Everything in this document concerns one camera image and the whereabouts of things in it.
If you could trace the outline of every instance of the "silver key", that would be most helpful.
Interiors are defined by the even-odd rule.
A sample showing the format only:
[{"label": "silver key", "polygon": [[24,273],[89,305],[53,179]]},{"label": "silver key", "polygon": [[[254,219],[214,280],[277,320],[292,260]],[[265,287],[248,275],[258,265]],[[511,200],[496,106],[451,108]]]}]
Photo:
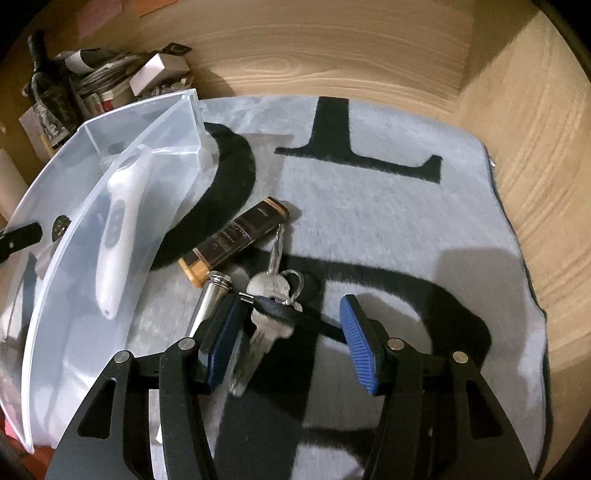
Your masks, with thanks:
[{"label": "silver key", "polygon": [[[292,305],[301,312],[299,303],[294,302]],[[251,337],[246,354],[239,360],[230,380],[230,393],[235,397],[242,396],[263,357],[271,350],[275,340],[289,338],[294,332],[293,325],[266,317],[256,310],[252,312],[252,323],[256,325],[256,331]]]},{"label": "silver key", "polygon": [[271,247],[269,267],[266,272],[258,273],[251,278],[246,287],[246,293],[249,293],[250,295],[262,295],[270,298],[277,298],[278,296],[289,297],[290,284],[285,277],[279,273],[279,263],[281,262],[281,255],[283,253],[284,232],[285,226],[280,224],[279,227],[277,227],[275,241]]},{"label": "silver key", "polygon": [[[295,300],[290,297],[290,285],[283,275],[279,273],[279,263],[283,252],[283,234],[285,227],[280,225],[277,228],[275,242],[271,248],[269,267],[266,272],[261,272],[250,280],[246,292],[250,295],[261,295],[279,301],[291,302]],[[301,311],[301,306],[293,303],[294,307]],[[253,310],[251,316],[256,331],[251,337],[246,354],[236,364],[236,368],[230,380],[230,392],[235,397],[241,397],[248,382],[250,382],[263,357],[271,350],[273,343],[278,338],[289,338],[293,333],[293,326],[272,319]]]}]

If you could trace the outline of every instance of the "gray rug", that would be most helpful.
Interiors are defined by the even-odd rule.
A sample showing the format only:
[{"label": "gray rug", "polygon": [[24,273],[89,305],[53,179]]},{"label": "gray rug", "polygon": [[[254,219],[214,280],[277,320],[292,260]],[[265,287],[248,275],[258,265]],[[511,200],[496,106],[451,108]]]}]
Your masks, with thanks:
[{"label": "gray rug", "polygon": [[[164,238],[128,348],[154,353],[184,335],[200,291],[176,259],[271,195],[292,210],[282,265],[306,275],[300,301],[338,324],[339,300],[352,293],[419,351],[468,353],[535,469],[547,429],[545,317],[485,147],[457,128],[371,103],[270,96],[201,104],[216,175]],[[269,243],[221,270],[245,288],[266,269]],[[227,383],[228,375],[202,398],[220,478],[362,476],[382,399],[358,384],[345,346],[296,330],[275,344],[242,398],[229,396]],[[157,395],[151,409],[154,473],[164,479]]]}]

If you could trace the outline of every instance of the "wine bottle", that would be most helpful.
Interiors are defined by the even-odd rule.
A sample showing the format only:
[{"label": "wine bottle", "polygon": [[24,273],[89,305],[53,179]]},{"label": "wine bottle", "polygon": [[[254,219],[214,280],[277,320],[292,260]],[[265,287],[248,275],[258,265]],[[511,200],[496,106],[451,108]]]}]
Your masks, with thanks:
[{"label": "wine bottle", "polygon": [[79,121],[59,76],[58,65],[47,55],[43,31],[37,30],[29,36],[27,44],[33,60],[29,98],[50,145],[59,148],[74,134]]}]

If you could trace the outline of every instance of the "wooden surface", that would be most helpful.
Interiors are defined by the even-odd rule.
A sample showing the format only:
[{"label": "wooden surface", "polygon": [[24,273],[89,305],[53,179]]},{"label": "wooden surface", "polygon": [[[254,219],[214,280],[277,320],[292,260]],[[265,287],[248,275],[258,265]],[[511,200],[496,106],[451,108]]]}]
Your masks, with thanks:
[{"label": "wooden surface", "polygon": [[591,408],[591,85],[528,0],[179,0],[133,6],[79,43],[80,0],[53,0],[0,66],[0,133],[26,181],[40,171],[18,117],[31,74],[25,36],[50,54],[176,41],[201,97],[307,93],[423,113],[480,138],[548,313],[554,437],[547,469]]}]

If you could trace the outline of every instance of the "blue gripper pad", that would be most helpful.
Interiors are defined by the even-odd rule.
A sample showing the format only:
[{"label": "blue gripper pad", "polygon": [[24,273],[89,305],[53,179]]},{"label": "blue gripper pad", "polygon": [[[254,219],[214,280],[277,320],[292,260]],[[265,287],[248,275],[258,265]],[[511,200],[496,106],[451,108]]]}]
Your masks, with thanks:
[{"label": "blue gripper pad", "polygon": [[377,395],[384,349],[355,295],[340,299],[339,317],[357,379],[370,395]]},{"label": "blue gripper pad", "polygon": [[207,384],[212,391],[223,381],[234,343],[236,343],[236,338],[248,313],[248,306],[238,296],[226,296],[220,306],[218,314],[224,315],[225,318],[213,348],[209,352],[207,362]]}]

